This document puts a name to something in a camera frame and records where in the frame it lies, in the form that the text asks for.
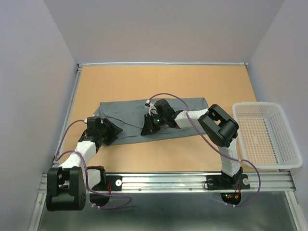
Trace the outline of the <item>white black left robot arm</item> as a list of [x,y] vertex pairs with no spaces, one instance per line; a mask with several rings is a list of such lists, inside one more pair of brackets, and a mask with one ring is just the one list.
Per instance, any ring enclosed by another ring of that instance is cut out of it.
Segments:
[[87,128],[82,133],[70,156],[59,167],[47,173],[46,207],[49,211],[82,210],[89,188],[87,162],[102,145],[111,145],[123,129],[109,119],[92,116],[84,120]]

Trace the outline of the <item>grey long sleeve shirt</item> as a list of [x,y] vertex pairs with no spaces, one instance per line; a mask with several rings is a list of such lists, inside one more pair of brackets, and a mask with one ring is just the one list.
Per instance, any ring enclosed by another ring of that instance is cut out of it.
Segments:
[[108,118],[116,126],[123,129],[113,145],[150,142],[197,135],[194,128],[176,129],[163,126],[158,133],[142,136],[144,115],[149,112],[145,106],[146,100],[101,102],[100,107],[94,112],[95,116],[102,119]]

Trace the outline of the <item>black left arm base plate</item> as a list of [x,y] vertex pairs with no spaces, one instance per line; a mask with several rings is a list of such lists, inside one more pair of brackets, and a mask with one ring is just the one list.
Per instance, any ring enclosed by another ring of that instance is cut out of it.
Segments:
[[122,191],[123,178],[120,175],[100,176],[98,182],[93,181],[93,183],[94,185],[90,188],[94,191],[120,192]]

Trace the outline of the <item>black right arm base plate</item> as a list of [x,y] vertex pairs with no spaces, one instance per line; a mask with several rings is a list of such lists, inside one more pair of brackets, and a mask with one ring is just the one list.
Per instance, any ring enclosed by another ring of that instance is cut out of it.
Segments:
[[207,175],[205,180],[205,188],[214,191],[214,190],[235,190],[250,189],[250,184],[244,184],[243,180],[247,178],[247,175],[241,175],[238,180],[233,180],[230,177],[225,177],[222,175]]

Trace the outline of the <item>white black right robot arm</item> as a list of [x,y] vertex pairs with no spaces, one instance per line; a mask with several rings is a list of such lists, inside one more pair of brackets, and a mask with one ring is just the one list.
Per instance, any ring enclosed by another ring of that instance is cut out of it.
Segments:
[[200,134],[199,128],[202,128],[218,147],[222,162],[222,184],[232,188],[239,183],[243,173],[236,148],[239,125],[219,105],[214,104],[199,111],[175,111],[169,104],[151,105],[149,113],[144,116],[141,135],[155,134],[162,126],[176,129],[195,128]]

